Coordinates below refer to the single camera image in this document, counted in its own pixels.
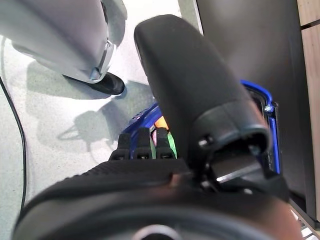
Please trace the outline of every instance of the wooden surface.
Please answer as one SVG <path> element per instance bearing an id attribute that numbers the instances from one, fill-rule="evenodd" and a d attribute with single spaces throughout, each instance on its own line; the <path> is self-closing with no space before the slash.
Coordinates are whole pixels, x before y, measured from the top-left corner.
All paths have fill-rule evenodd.
<path id="1" fill-rule="evenodd" d="M 312 129 L 317 218 L 320 220 L 320 25 L 302 31 Z"/>
<path id="2" fill-rule="evenodd" d="M 320 19 L 320 0 L 297 0 L 301 25 Z"/>

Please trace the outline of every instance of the blue metal frame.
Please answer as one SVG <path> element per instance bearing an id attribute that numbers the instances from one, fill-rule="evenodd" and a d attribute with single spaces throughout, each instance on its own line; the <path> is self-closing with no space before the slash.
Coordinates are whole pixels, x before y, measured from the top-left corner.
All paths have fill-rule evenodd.
<path id="1" fill-rule="evenodd" d="M 275 111 L 275 108 L 272 105 L 272 101 L 273 101 L 272 95 L 270 94 L 269 91 L 250 81 L 240 80 L 240 82 L 248 90 L 253 90 L 263 96 L 263 98 L 266 101 L 266 105 L 270 107 L 269 108 L 270 111 L 267 114 L 272 114 L 273 111 Z M 162 116 L 162 113 L 158 106 L 158 103 L 154 103 L 151 107 L 140 112 L 130 120 L 128 127 L 125 130 L 123 130 L 122 133 L 131 134 L 131 151 L 133 151 L 136 147 L 138 129 L 151 128 L 161 116 Z M 272 147 L 273 147 L 275 171 L 279 174 L 281 170 L 280 170 L 280 159 L 279 159 L 279 149 L 278 149 L 278 139 L 277 139 L 277 136 L 278 136 L 277 122 L 273 117 L 268 116 L 268 123 L 272 133 L 272 138 L 273 138 Z"/>

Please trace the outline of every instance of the black rubber grip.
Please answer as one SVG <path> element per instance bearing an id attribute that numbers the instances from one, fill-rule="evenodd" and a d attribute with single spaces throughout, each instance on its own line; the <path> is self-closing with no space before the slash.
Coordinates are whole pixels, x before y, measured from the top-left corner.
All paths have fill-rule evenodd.
<path id="1" fill-rule="evenodd" d="M 268 126 L 251 97 L 214 45 L 189 23 L 157 16 L 140 23 L 134 39 L 181 157 L 191 161 L 201 141 L 219 149 L 256 134 L 260 150 L 269 147 Z"/>

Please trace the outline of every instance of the speckled floor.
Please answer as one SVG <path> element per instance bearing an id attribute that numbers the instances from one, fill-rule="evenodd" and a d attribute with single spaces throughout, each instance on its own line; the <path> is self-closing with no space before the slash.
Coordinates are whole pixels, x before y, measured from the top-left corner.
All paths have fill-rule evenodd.
<path id="1" fill-rule="evenodd" d="M 13 49 L 0 36 L 0 76 L 27 140 L 27 201 L 53 183 L 108 160 L 118 134 L 153 101 L 134 43 L 141 21 L 174 14 L 196 24 L 192 0 L 104 0 L 111 41 L 119 47 L 110 72 L 126 83 L 126 94 L 107 96 Z M 0 239 L 10 239 L 20 210 L 23 183 L 21 138 L 0 91 Z"/>

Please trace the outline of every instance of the black foot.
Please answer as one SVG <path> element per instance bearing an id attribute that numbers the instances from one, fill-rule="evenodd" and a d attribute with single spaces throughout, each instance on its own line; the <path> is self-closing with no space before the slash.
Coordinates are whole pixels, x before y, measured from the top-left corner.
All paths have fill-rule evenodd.
<path id="1" fill-rule="evenodd" d="M 119 95 L 121 94 L 124 89 L 125 89 L 125 84 L 124 82 L 121 80 L 120 77 L 113 75 L 110 72 L 107 72 L 106 75 L 104 76 L 104 78 L 97 82 L 97 83 L 87 83 L 85 81 L 79 81 L 77 79 L 65 76 L 64 77 L 66 79 L 71 79 L 71 80 L 75 80 L 78 81 L 80 83 L 83 83 L 87 86 L 89 86 L 90 88 L 105 93 L 105 94 L 110 94 L 110 95 Z"/>

